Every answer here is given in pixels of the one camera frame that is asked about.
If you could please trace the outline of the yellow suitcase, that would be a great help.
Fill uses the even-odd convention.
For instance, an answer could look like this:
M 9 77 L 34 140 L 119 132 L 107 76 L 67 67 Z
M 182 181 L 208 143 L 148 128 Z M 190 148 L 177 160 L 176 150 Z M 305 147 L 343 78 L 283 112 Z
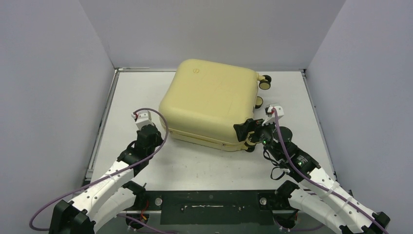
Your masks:
M 163 124 L 182 141 L 234 152 L 252 152 L 256 143 L 239 142 L 234 124 L 254 119 L 263 104 L 258 90 L 268 90 L 272 78 L 234 65 L 200 59 L 180 63 L 159 104 Z

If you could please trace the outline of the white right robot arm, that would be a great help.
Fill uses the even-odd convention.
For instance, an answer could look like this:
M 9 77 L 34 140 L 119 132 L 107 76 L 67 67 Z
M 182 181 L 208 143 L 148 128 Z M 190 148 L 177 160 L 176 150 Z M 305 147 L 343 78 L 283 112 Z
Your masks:
M 344 190 L 307 152 L 292 142 L 292 131 L 278 122 L 247 119 L 233 126 L 237 140 L 263 146 L 263 155 L 291 180 L 275 190 L 276 204 L 303 211 L 337 234 L 386 234 L 390 218 Z

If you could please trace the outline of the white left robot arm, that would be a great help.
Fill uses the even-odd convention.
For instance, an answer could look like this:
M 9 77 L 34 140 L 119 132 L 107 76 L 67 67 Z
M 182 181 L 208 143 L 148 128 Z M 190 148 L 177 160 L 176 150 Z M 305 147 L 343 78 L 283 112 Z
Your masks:
M 153 123 L 138 128 L 137 139 L 122 151 L 106 173 L 70 201 L 58 202 L 50 234 L 94 234 L 120 211 L 141 209 L 145 189 L 132 181 L 164 144 Z

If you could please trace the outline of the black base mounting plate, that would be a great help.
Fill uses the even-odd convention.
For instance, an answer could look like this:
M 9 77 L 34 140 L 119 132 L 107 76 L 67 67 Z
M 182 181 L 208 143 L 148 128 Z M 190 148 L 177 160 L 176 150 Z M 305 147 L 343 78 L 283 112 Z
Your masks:
M 298 212 L 274 190 L 147 191 L 127 211 L 159 214 L 162 225 L 273 225 Z

